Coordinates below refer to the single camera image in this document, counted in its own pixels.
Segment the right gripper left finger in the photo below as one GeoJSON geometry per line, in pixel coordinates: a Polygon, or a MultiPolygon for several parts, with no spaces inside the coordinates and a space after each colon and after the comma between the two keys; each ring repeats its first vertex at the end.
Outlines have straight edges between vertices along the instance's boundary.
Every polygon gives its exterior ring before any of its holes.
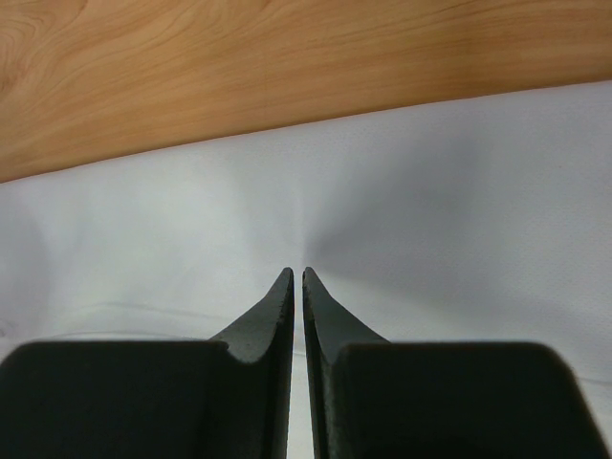
{"type": "Polygon", "coordinates": [[[283,458],[294,275],[205,340],[39,341],[1,365],[5,458],[283,458]]]}

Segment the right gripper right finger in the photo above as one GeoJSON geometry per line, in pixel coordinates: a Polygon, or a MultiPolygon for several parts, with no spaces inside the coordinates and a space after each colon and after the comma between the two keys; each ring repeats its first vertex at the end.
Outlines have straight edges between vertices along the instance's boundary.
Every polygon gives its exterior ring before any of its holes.
{"type": "Polygon", "coordinates": [[[302,276],[318,458],[606,458],[573,372],[525,341],[392,342],[302,276]]]}

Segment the white t-shirt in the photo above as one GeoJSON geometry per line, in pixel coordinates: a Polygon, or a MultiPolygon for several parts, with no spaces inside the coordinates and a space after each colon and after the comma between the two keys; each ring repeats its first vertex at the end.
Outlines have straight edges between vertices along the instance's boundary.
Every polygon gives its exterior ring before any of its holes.
{"type": "Polygon", "coordinates": [[[550,347],[610,456],[609,84],[306,124],[4,184],[1,365],[30,342],[209,339],[285,269],[283,458],[318,458],[306,269],[392,342],[550,347]]]}

